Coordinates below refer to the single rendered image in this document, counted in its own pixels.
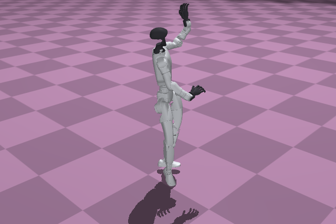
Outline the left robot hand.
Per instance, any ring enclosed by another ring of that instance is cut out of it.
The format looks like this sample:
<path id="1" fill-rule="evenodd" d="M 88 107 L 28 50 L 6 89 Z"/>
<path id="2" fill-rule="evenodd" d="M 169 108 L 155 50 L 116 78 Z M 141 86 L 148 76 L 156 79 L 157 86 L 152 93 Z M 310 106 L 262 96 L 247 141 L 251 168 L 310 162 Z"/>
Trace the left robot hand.
<path id="1" fill-rule="evenodd" d="M 182 5 L 180 5 L 180 9 L 179 9 L 179 14 L 180 14 L 181 18 L 184 19 L 183 24 L 184 24 L 185 27 L 187 26 L 186 21 L 188 21 L 188 20 L 190 21 L 190 19 L 188 19 L 188 11 L 187 11 L 188 10 L 187 9 L 188 5 L 189 4 L 187 4 L 187 3 L 183 3 Z"/>

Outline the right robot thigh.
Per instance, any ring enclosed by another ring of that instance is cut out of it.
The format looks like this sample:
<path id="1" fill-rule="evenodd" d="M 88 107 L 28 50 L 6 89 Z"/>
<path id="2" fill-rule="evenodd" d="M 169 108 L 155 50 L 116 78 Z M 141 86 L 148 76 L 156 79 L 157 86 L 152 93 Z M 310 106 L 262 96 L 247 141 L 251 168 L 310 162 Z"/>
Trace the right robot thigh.
<path id="1" fill-rule="evenodd" d="M 162 125 L 164 138 L 167 146 L 175 147 L 175 140 L 173 136 L 173 115 L 171 107 L 168 102 L 165 102 L 164 98 L 160 98 L 155 104 L 154 109 L 156 113 L 162 114 L 160 116 L 160 123 Z"/>

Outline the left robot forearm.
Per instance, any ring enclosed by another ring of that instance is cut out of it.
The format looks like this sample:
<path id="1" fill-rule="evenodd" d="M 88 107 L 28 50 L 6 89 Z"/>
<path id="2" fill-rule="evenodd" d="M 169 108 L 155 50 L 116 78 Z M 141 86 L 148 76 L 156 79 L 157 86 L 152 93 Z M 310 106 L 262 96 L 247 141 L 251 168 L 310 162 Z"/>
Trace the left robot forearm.
<path id="1" fill-rule="evenodd" d="M 188 20 L 186 21 L 187 26 L 182 29 L 181 33 L 178 34 L 178 36 L 176 38 L 179 38 L 181 40 L 185 40 L 186 36 L 188 35 L 188 33 L 191 31 L 191 22 Z"/>

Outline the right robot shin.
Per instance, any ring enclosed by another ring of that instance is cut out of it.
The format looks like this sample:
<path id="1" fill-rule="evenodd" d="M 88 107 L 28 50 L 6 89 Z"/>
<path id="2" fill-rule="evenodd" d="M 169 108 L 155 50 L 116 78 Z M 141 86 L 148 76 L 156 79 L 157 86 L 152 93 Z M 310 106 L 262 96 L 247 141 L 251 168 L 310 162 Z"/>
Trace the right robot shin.
<path id="1" fill-rule="evenodd" d="M 174 161 L 174 148 L 173 146 L 167 146 L 165 140 L 163 141 L 164 148 L 163 148 L 163 153 L 164 153 L 164 159 L 166 162 L 166 173 L 167 175 L 170 173 L 172 174 L 172 163 Z"/>

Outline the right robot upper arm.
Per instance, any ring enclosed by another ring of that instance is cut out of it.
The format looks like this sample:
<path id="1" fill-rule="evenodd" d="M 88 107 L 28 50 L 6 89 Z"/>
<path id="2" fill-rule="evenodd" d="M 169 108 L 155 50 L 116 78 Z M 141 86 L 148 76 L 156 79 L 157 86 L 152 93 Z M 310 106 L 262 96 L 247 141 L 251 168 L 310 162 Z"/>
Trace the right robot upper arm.
<path id="1" fill-rule="evenodd" d="M 164 59 L 164 57 L 157 58 L 157 67 L 161 72 L 161 75 L 163 77 L 163 80 L 166 84 L 166 87 L 168 90 L 173 91 L 170 87 L 170 84 L 173 82 L 171 81 L 171 73 L 169 71 L 169 66 L 167 63 L 167 60 Z"/>

